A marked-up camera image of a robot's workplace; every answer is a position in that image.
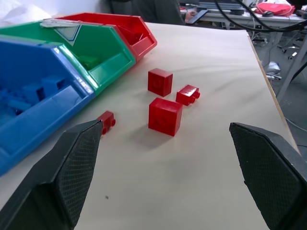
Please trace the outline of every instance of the blue plastic bin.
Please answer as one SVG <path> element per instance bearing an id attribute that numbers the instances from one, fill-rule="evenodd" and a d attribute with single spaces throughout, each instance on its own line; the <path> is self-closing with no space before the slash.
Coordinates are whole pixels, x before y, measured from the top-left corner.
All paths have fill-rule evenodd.
<path id="1" fill-rule="evenodd" d="M 0 35 L 0 175 L 94 98 L 61 46 Z"/>

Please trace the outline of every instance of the textured rubber pad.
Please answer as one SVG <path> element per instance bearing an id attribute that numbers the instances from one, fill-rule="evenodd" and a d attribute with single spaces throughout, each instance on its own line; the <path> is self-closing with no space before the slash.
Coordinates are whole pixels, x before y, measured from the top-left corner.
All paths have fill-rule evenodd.
<path id="1" fill-rule="evenodd" d="M 265 222 L 271 230 L 287 229 L 305 200 L 302 179 L 268 137 L 234 123 L 230 132 L 245 184 Z"/>
<path id="2" fill-rule="evenodd" d="M 81 133 L 56 178 L 56 188 L 71 225 L 76 226 L 91 185 L 97 156 L 96 125 Z"/>

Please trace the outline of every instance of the floor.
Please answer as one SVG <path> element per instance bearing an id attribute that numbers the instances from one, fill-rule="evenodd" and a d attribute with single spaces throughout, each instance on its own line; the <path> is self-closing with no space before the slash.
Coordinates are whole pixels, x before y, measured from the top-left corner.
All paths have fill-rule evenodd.
<path id="1" fill-rule="evenodd" d="M 265 66 L 268 63 L 268 56 L 265 56 L 269 47 L 256 46 L 257 54 Z M 292 61 L 288 60 L 288 54 L 283 54 L 281 49 L 275 47 L 271 49 L 270 59 L 281 67 L 281 75 L 284 76 L 289 69 Z M 289 85 L 280 107 L 283 114 L 290 121 L 299 127 L 307 130 L 307 68 L 299 74 Z M 271 80 L 271 85 L 275 92 L 279 90 L 283 80 Z M 298 145 L 302 156 L 307 160 L 307 132 L 300 130 L 288 122 L 292 135 Z"/>

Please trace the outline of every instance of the red 2x2 lego brick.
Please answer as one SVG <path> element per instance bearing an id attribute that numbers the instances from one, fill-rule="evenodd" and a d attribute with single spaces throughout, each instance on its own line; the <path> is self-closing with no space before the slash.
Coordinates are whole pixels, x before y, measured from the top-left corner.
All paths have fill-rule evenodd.
<path id="1" fill-rule="evenodd" d="M 172 91 L 173 74 L 161 69 L 153 69 L 148 72 L 148 91 L 162 97 Z"/>
<path id="2" fill-rule="evenodd" d="M 186 85 L 177 92 L 176 102 L 184 105 L 189 105 L 194 103 L 196 99 L 198 99 L 201 95 L 199 90 L 200 90 L 199 88 L 196 88 L 194 86 Z"/>
<path id="3" fill-rule="evenodd" d="M 101 135 L 106 134 L 107 131 L 116 123 L 116 120 L 114 119 L 114 114 L 110 111 L 105 111 L 100 117 L 97 118 L 97 120 L 101 120 L 103 124 Z"/>
<path id="4" fill-rule="evenodd" d="M 149 105 L 148 127 L 174 136 L 181 122 L 182 104 L 156 98 Z"/>

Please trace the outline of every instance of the white table surface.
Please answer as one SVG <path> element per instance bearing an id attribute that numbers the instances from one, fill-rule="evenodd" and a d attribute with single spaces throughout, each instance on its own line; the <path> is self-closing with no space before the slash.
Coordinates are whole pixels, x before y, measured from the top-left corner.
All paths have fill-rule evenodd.
<path id="1" fill-rule="evenodd" d="M 295 143 L 245 31 L 149 24 L 158 46 L 128 73 L 0 178 L 0 208 L 32 165 L 67 128 L 105 110 L 117 124 L 100 142 L 94 177 L 76 230 L 267 230 L 228 131 L 258 126 Z M 201 97 L 184 107 L 176 136 L 149 130 L 147 72 L 174 73 Z"/>

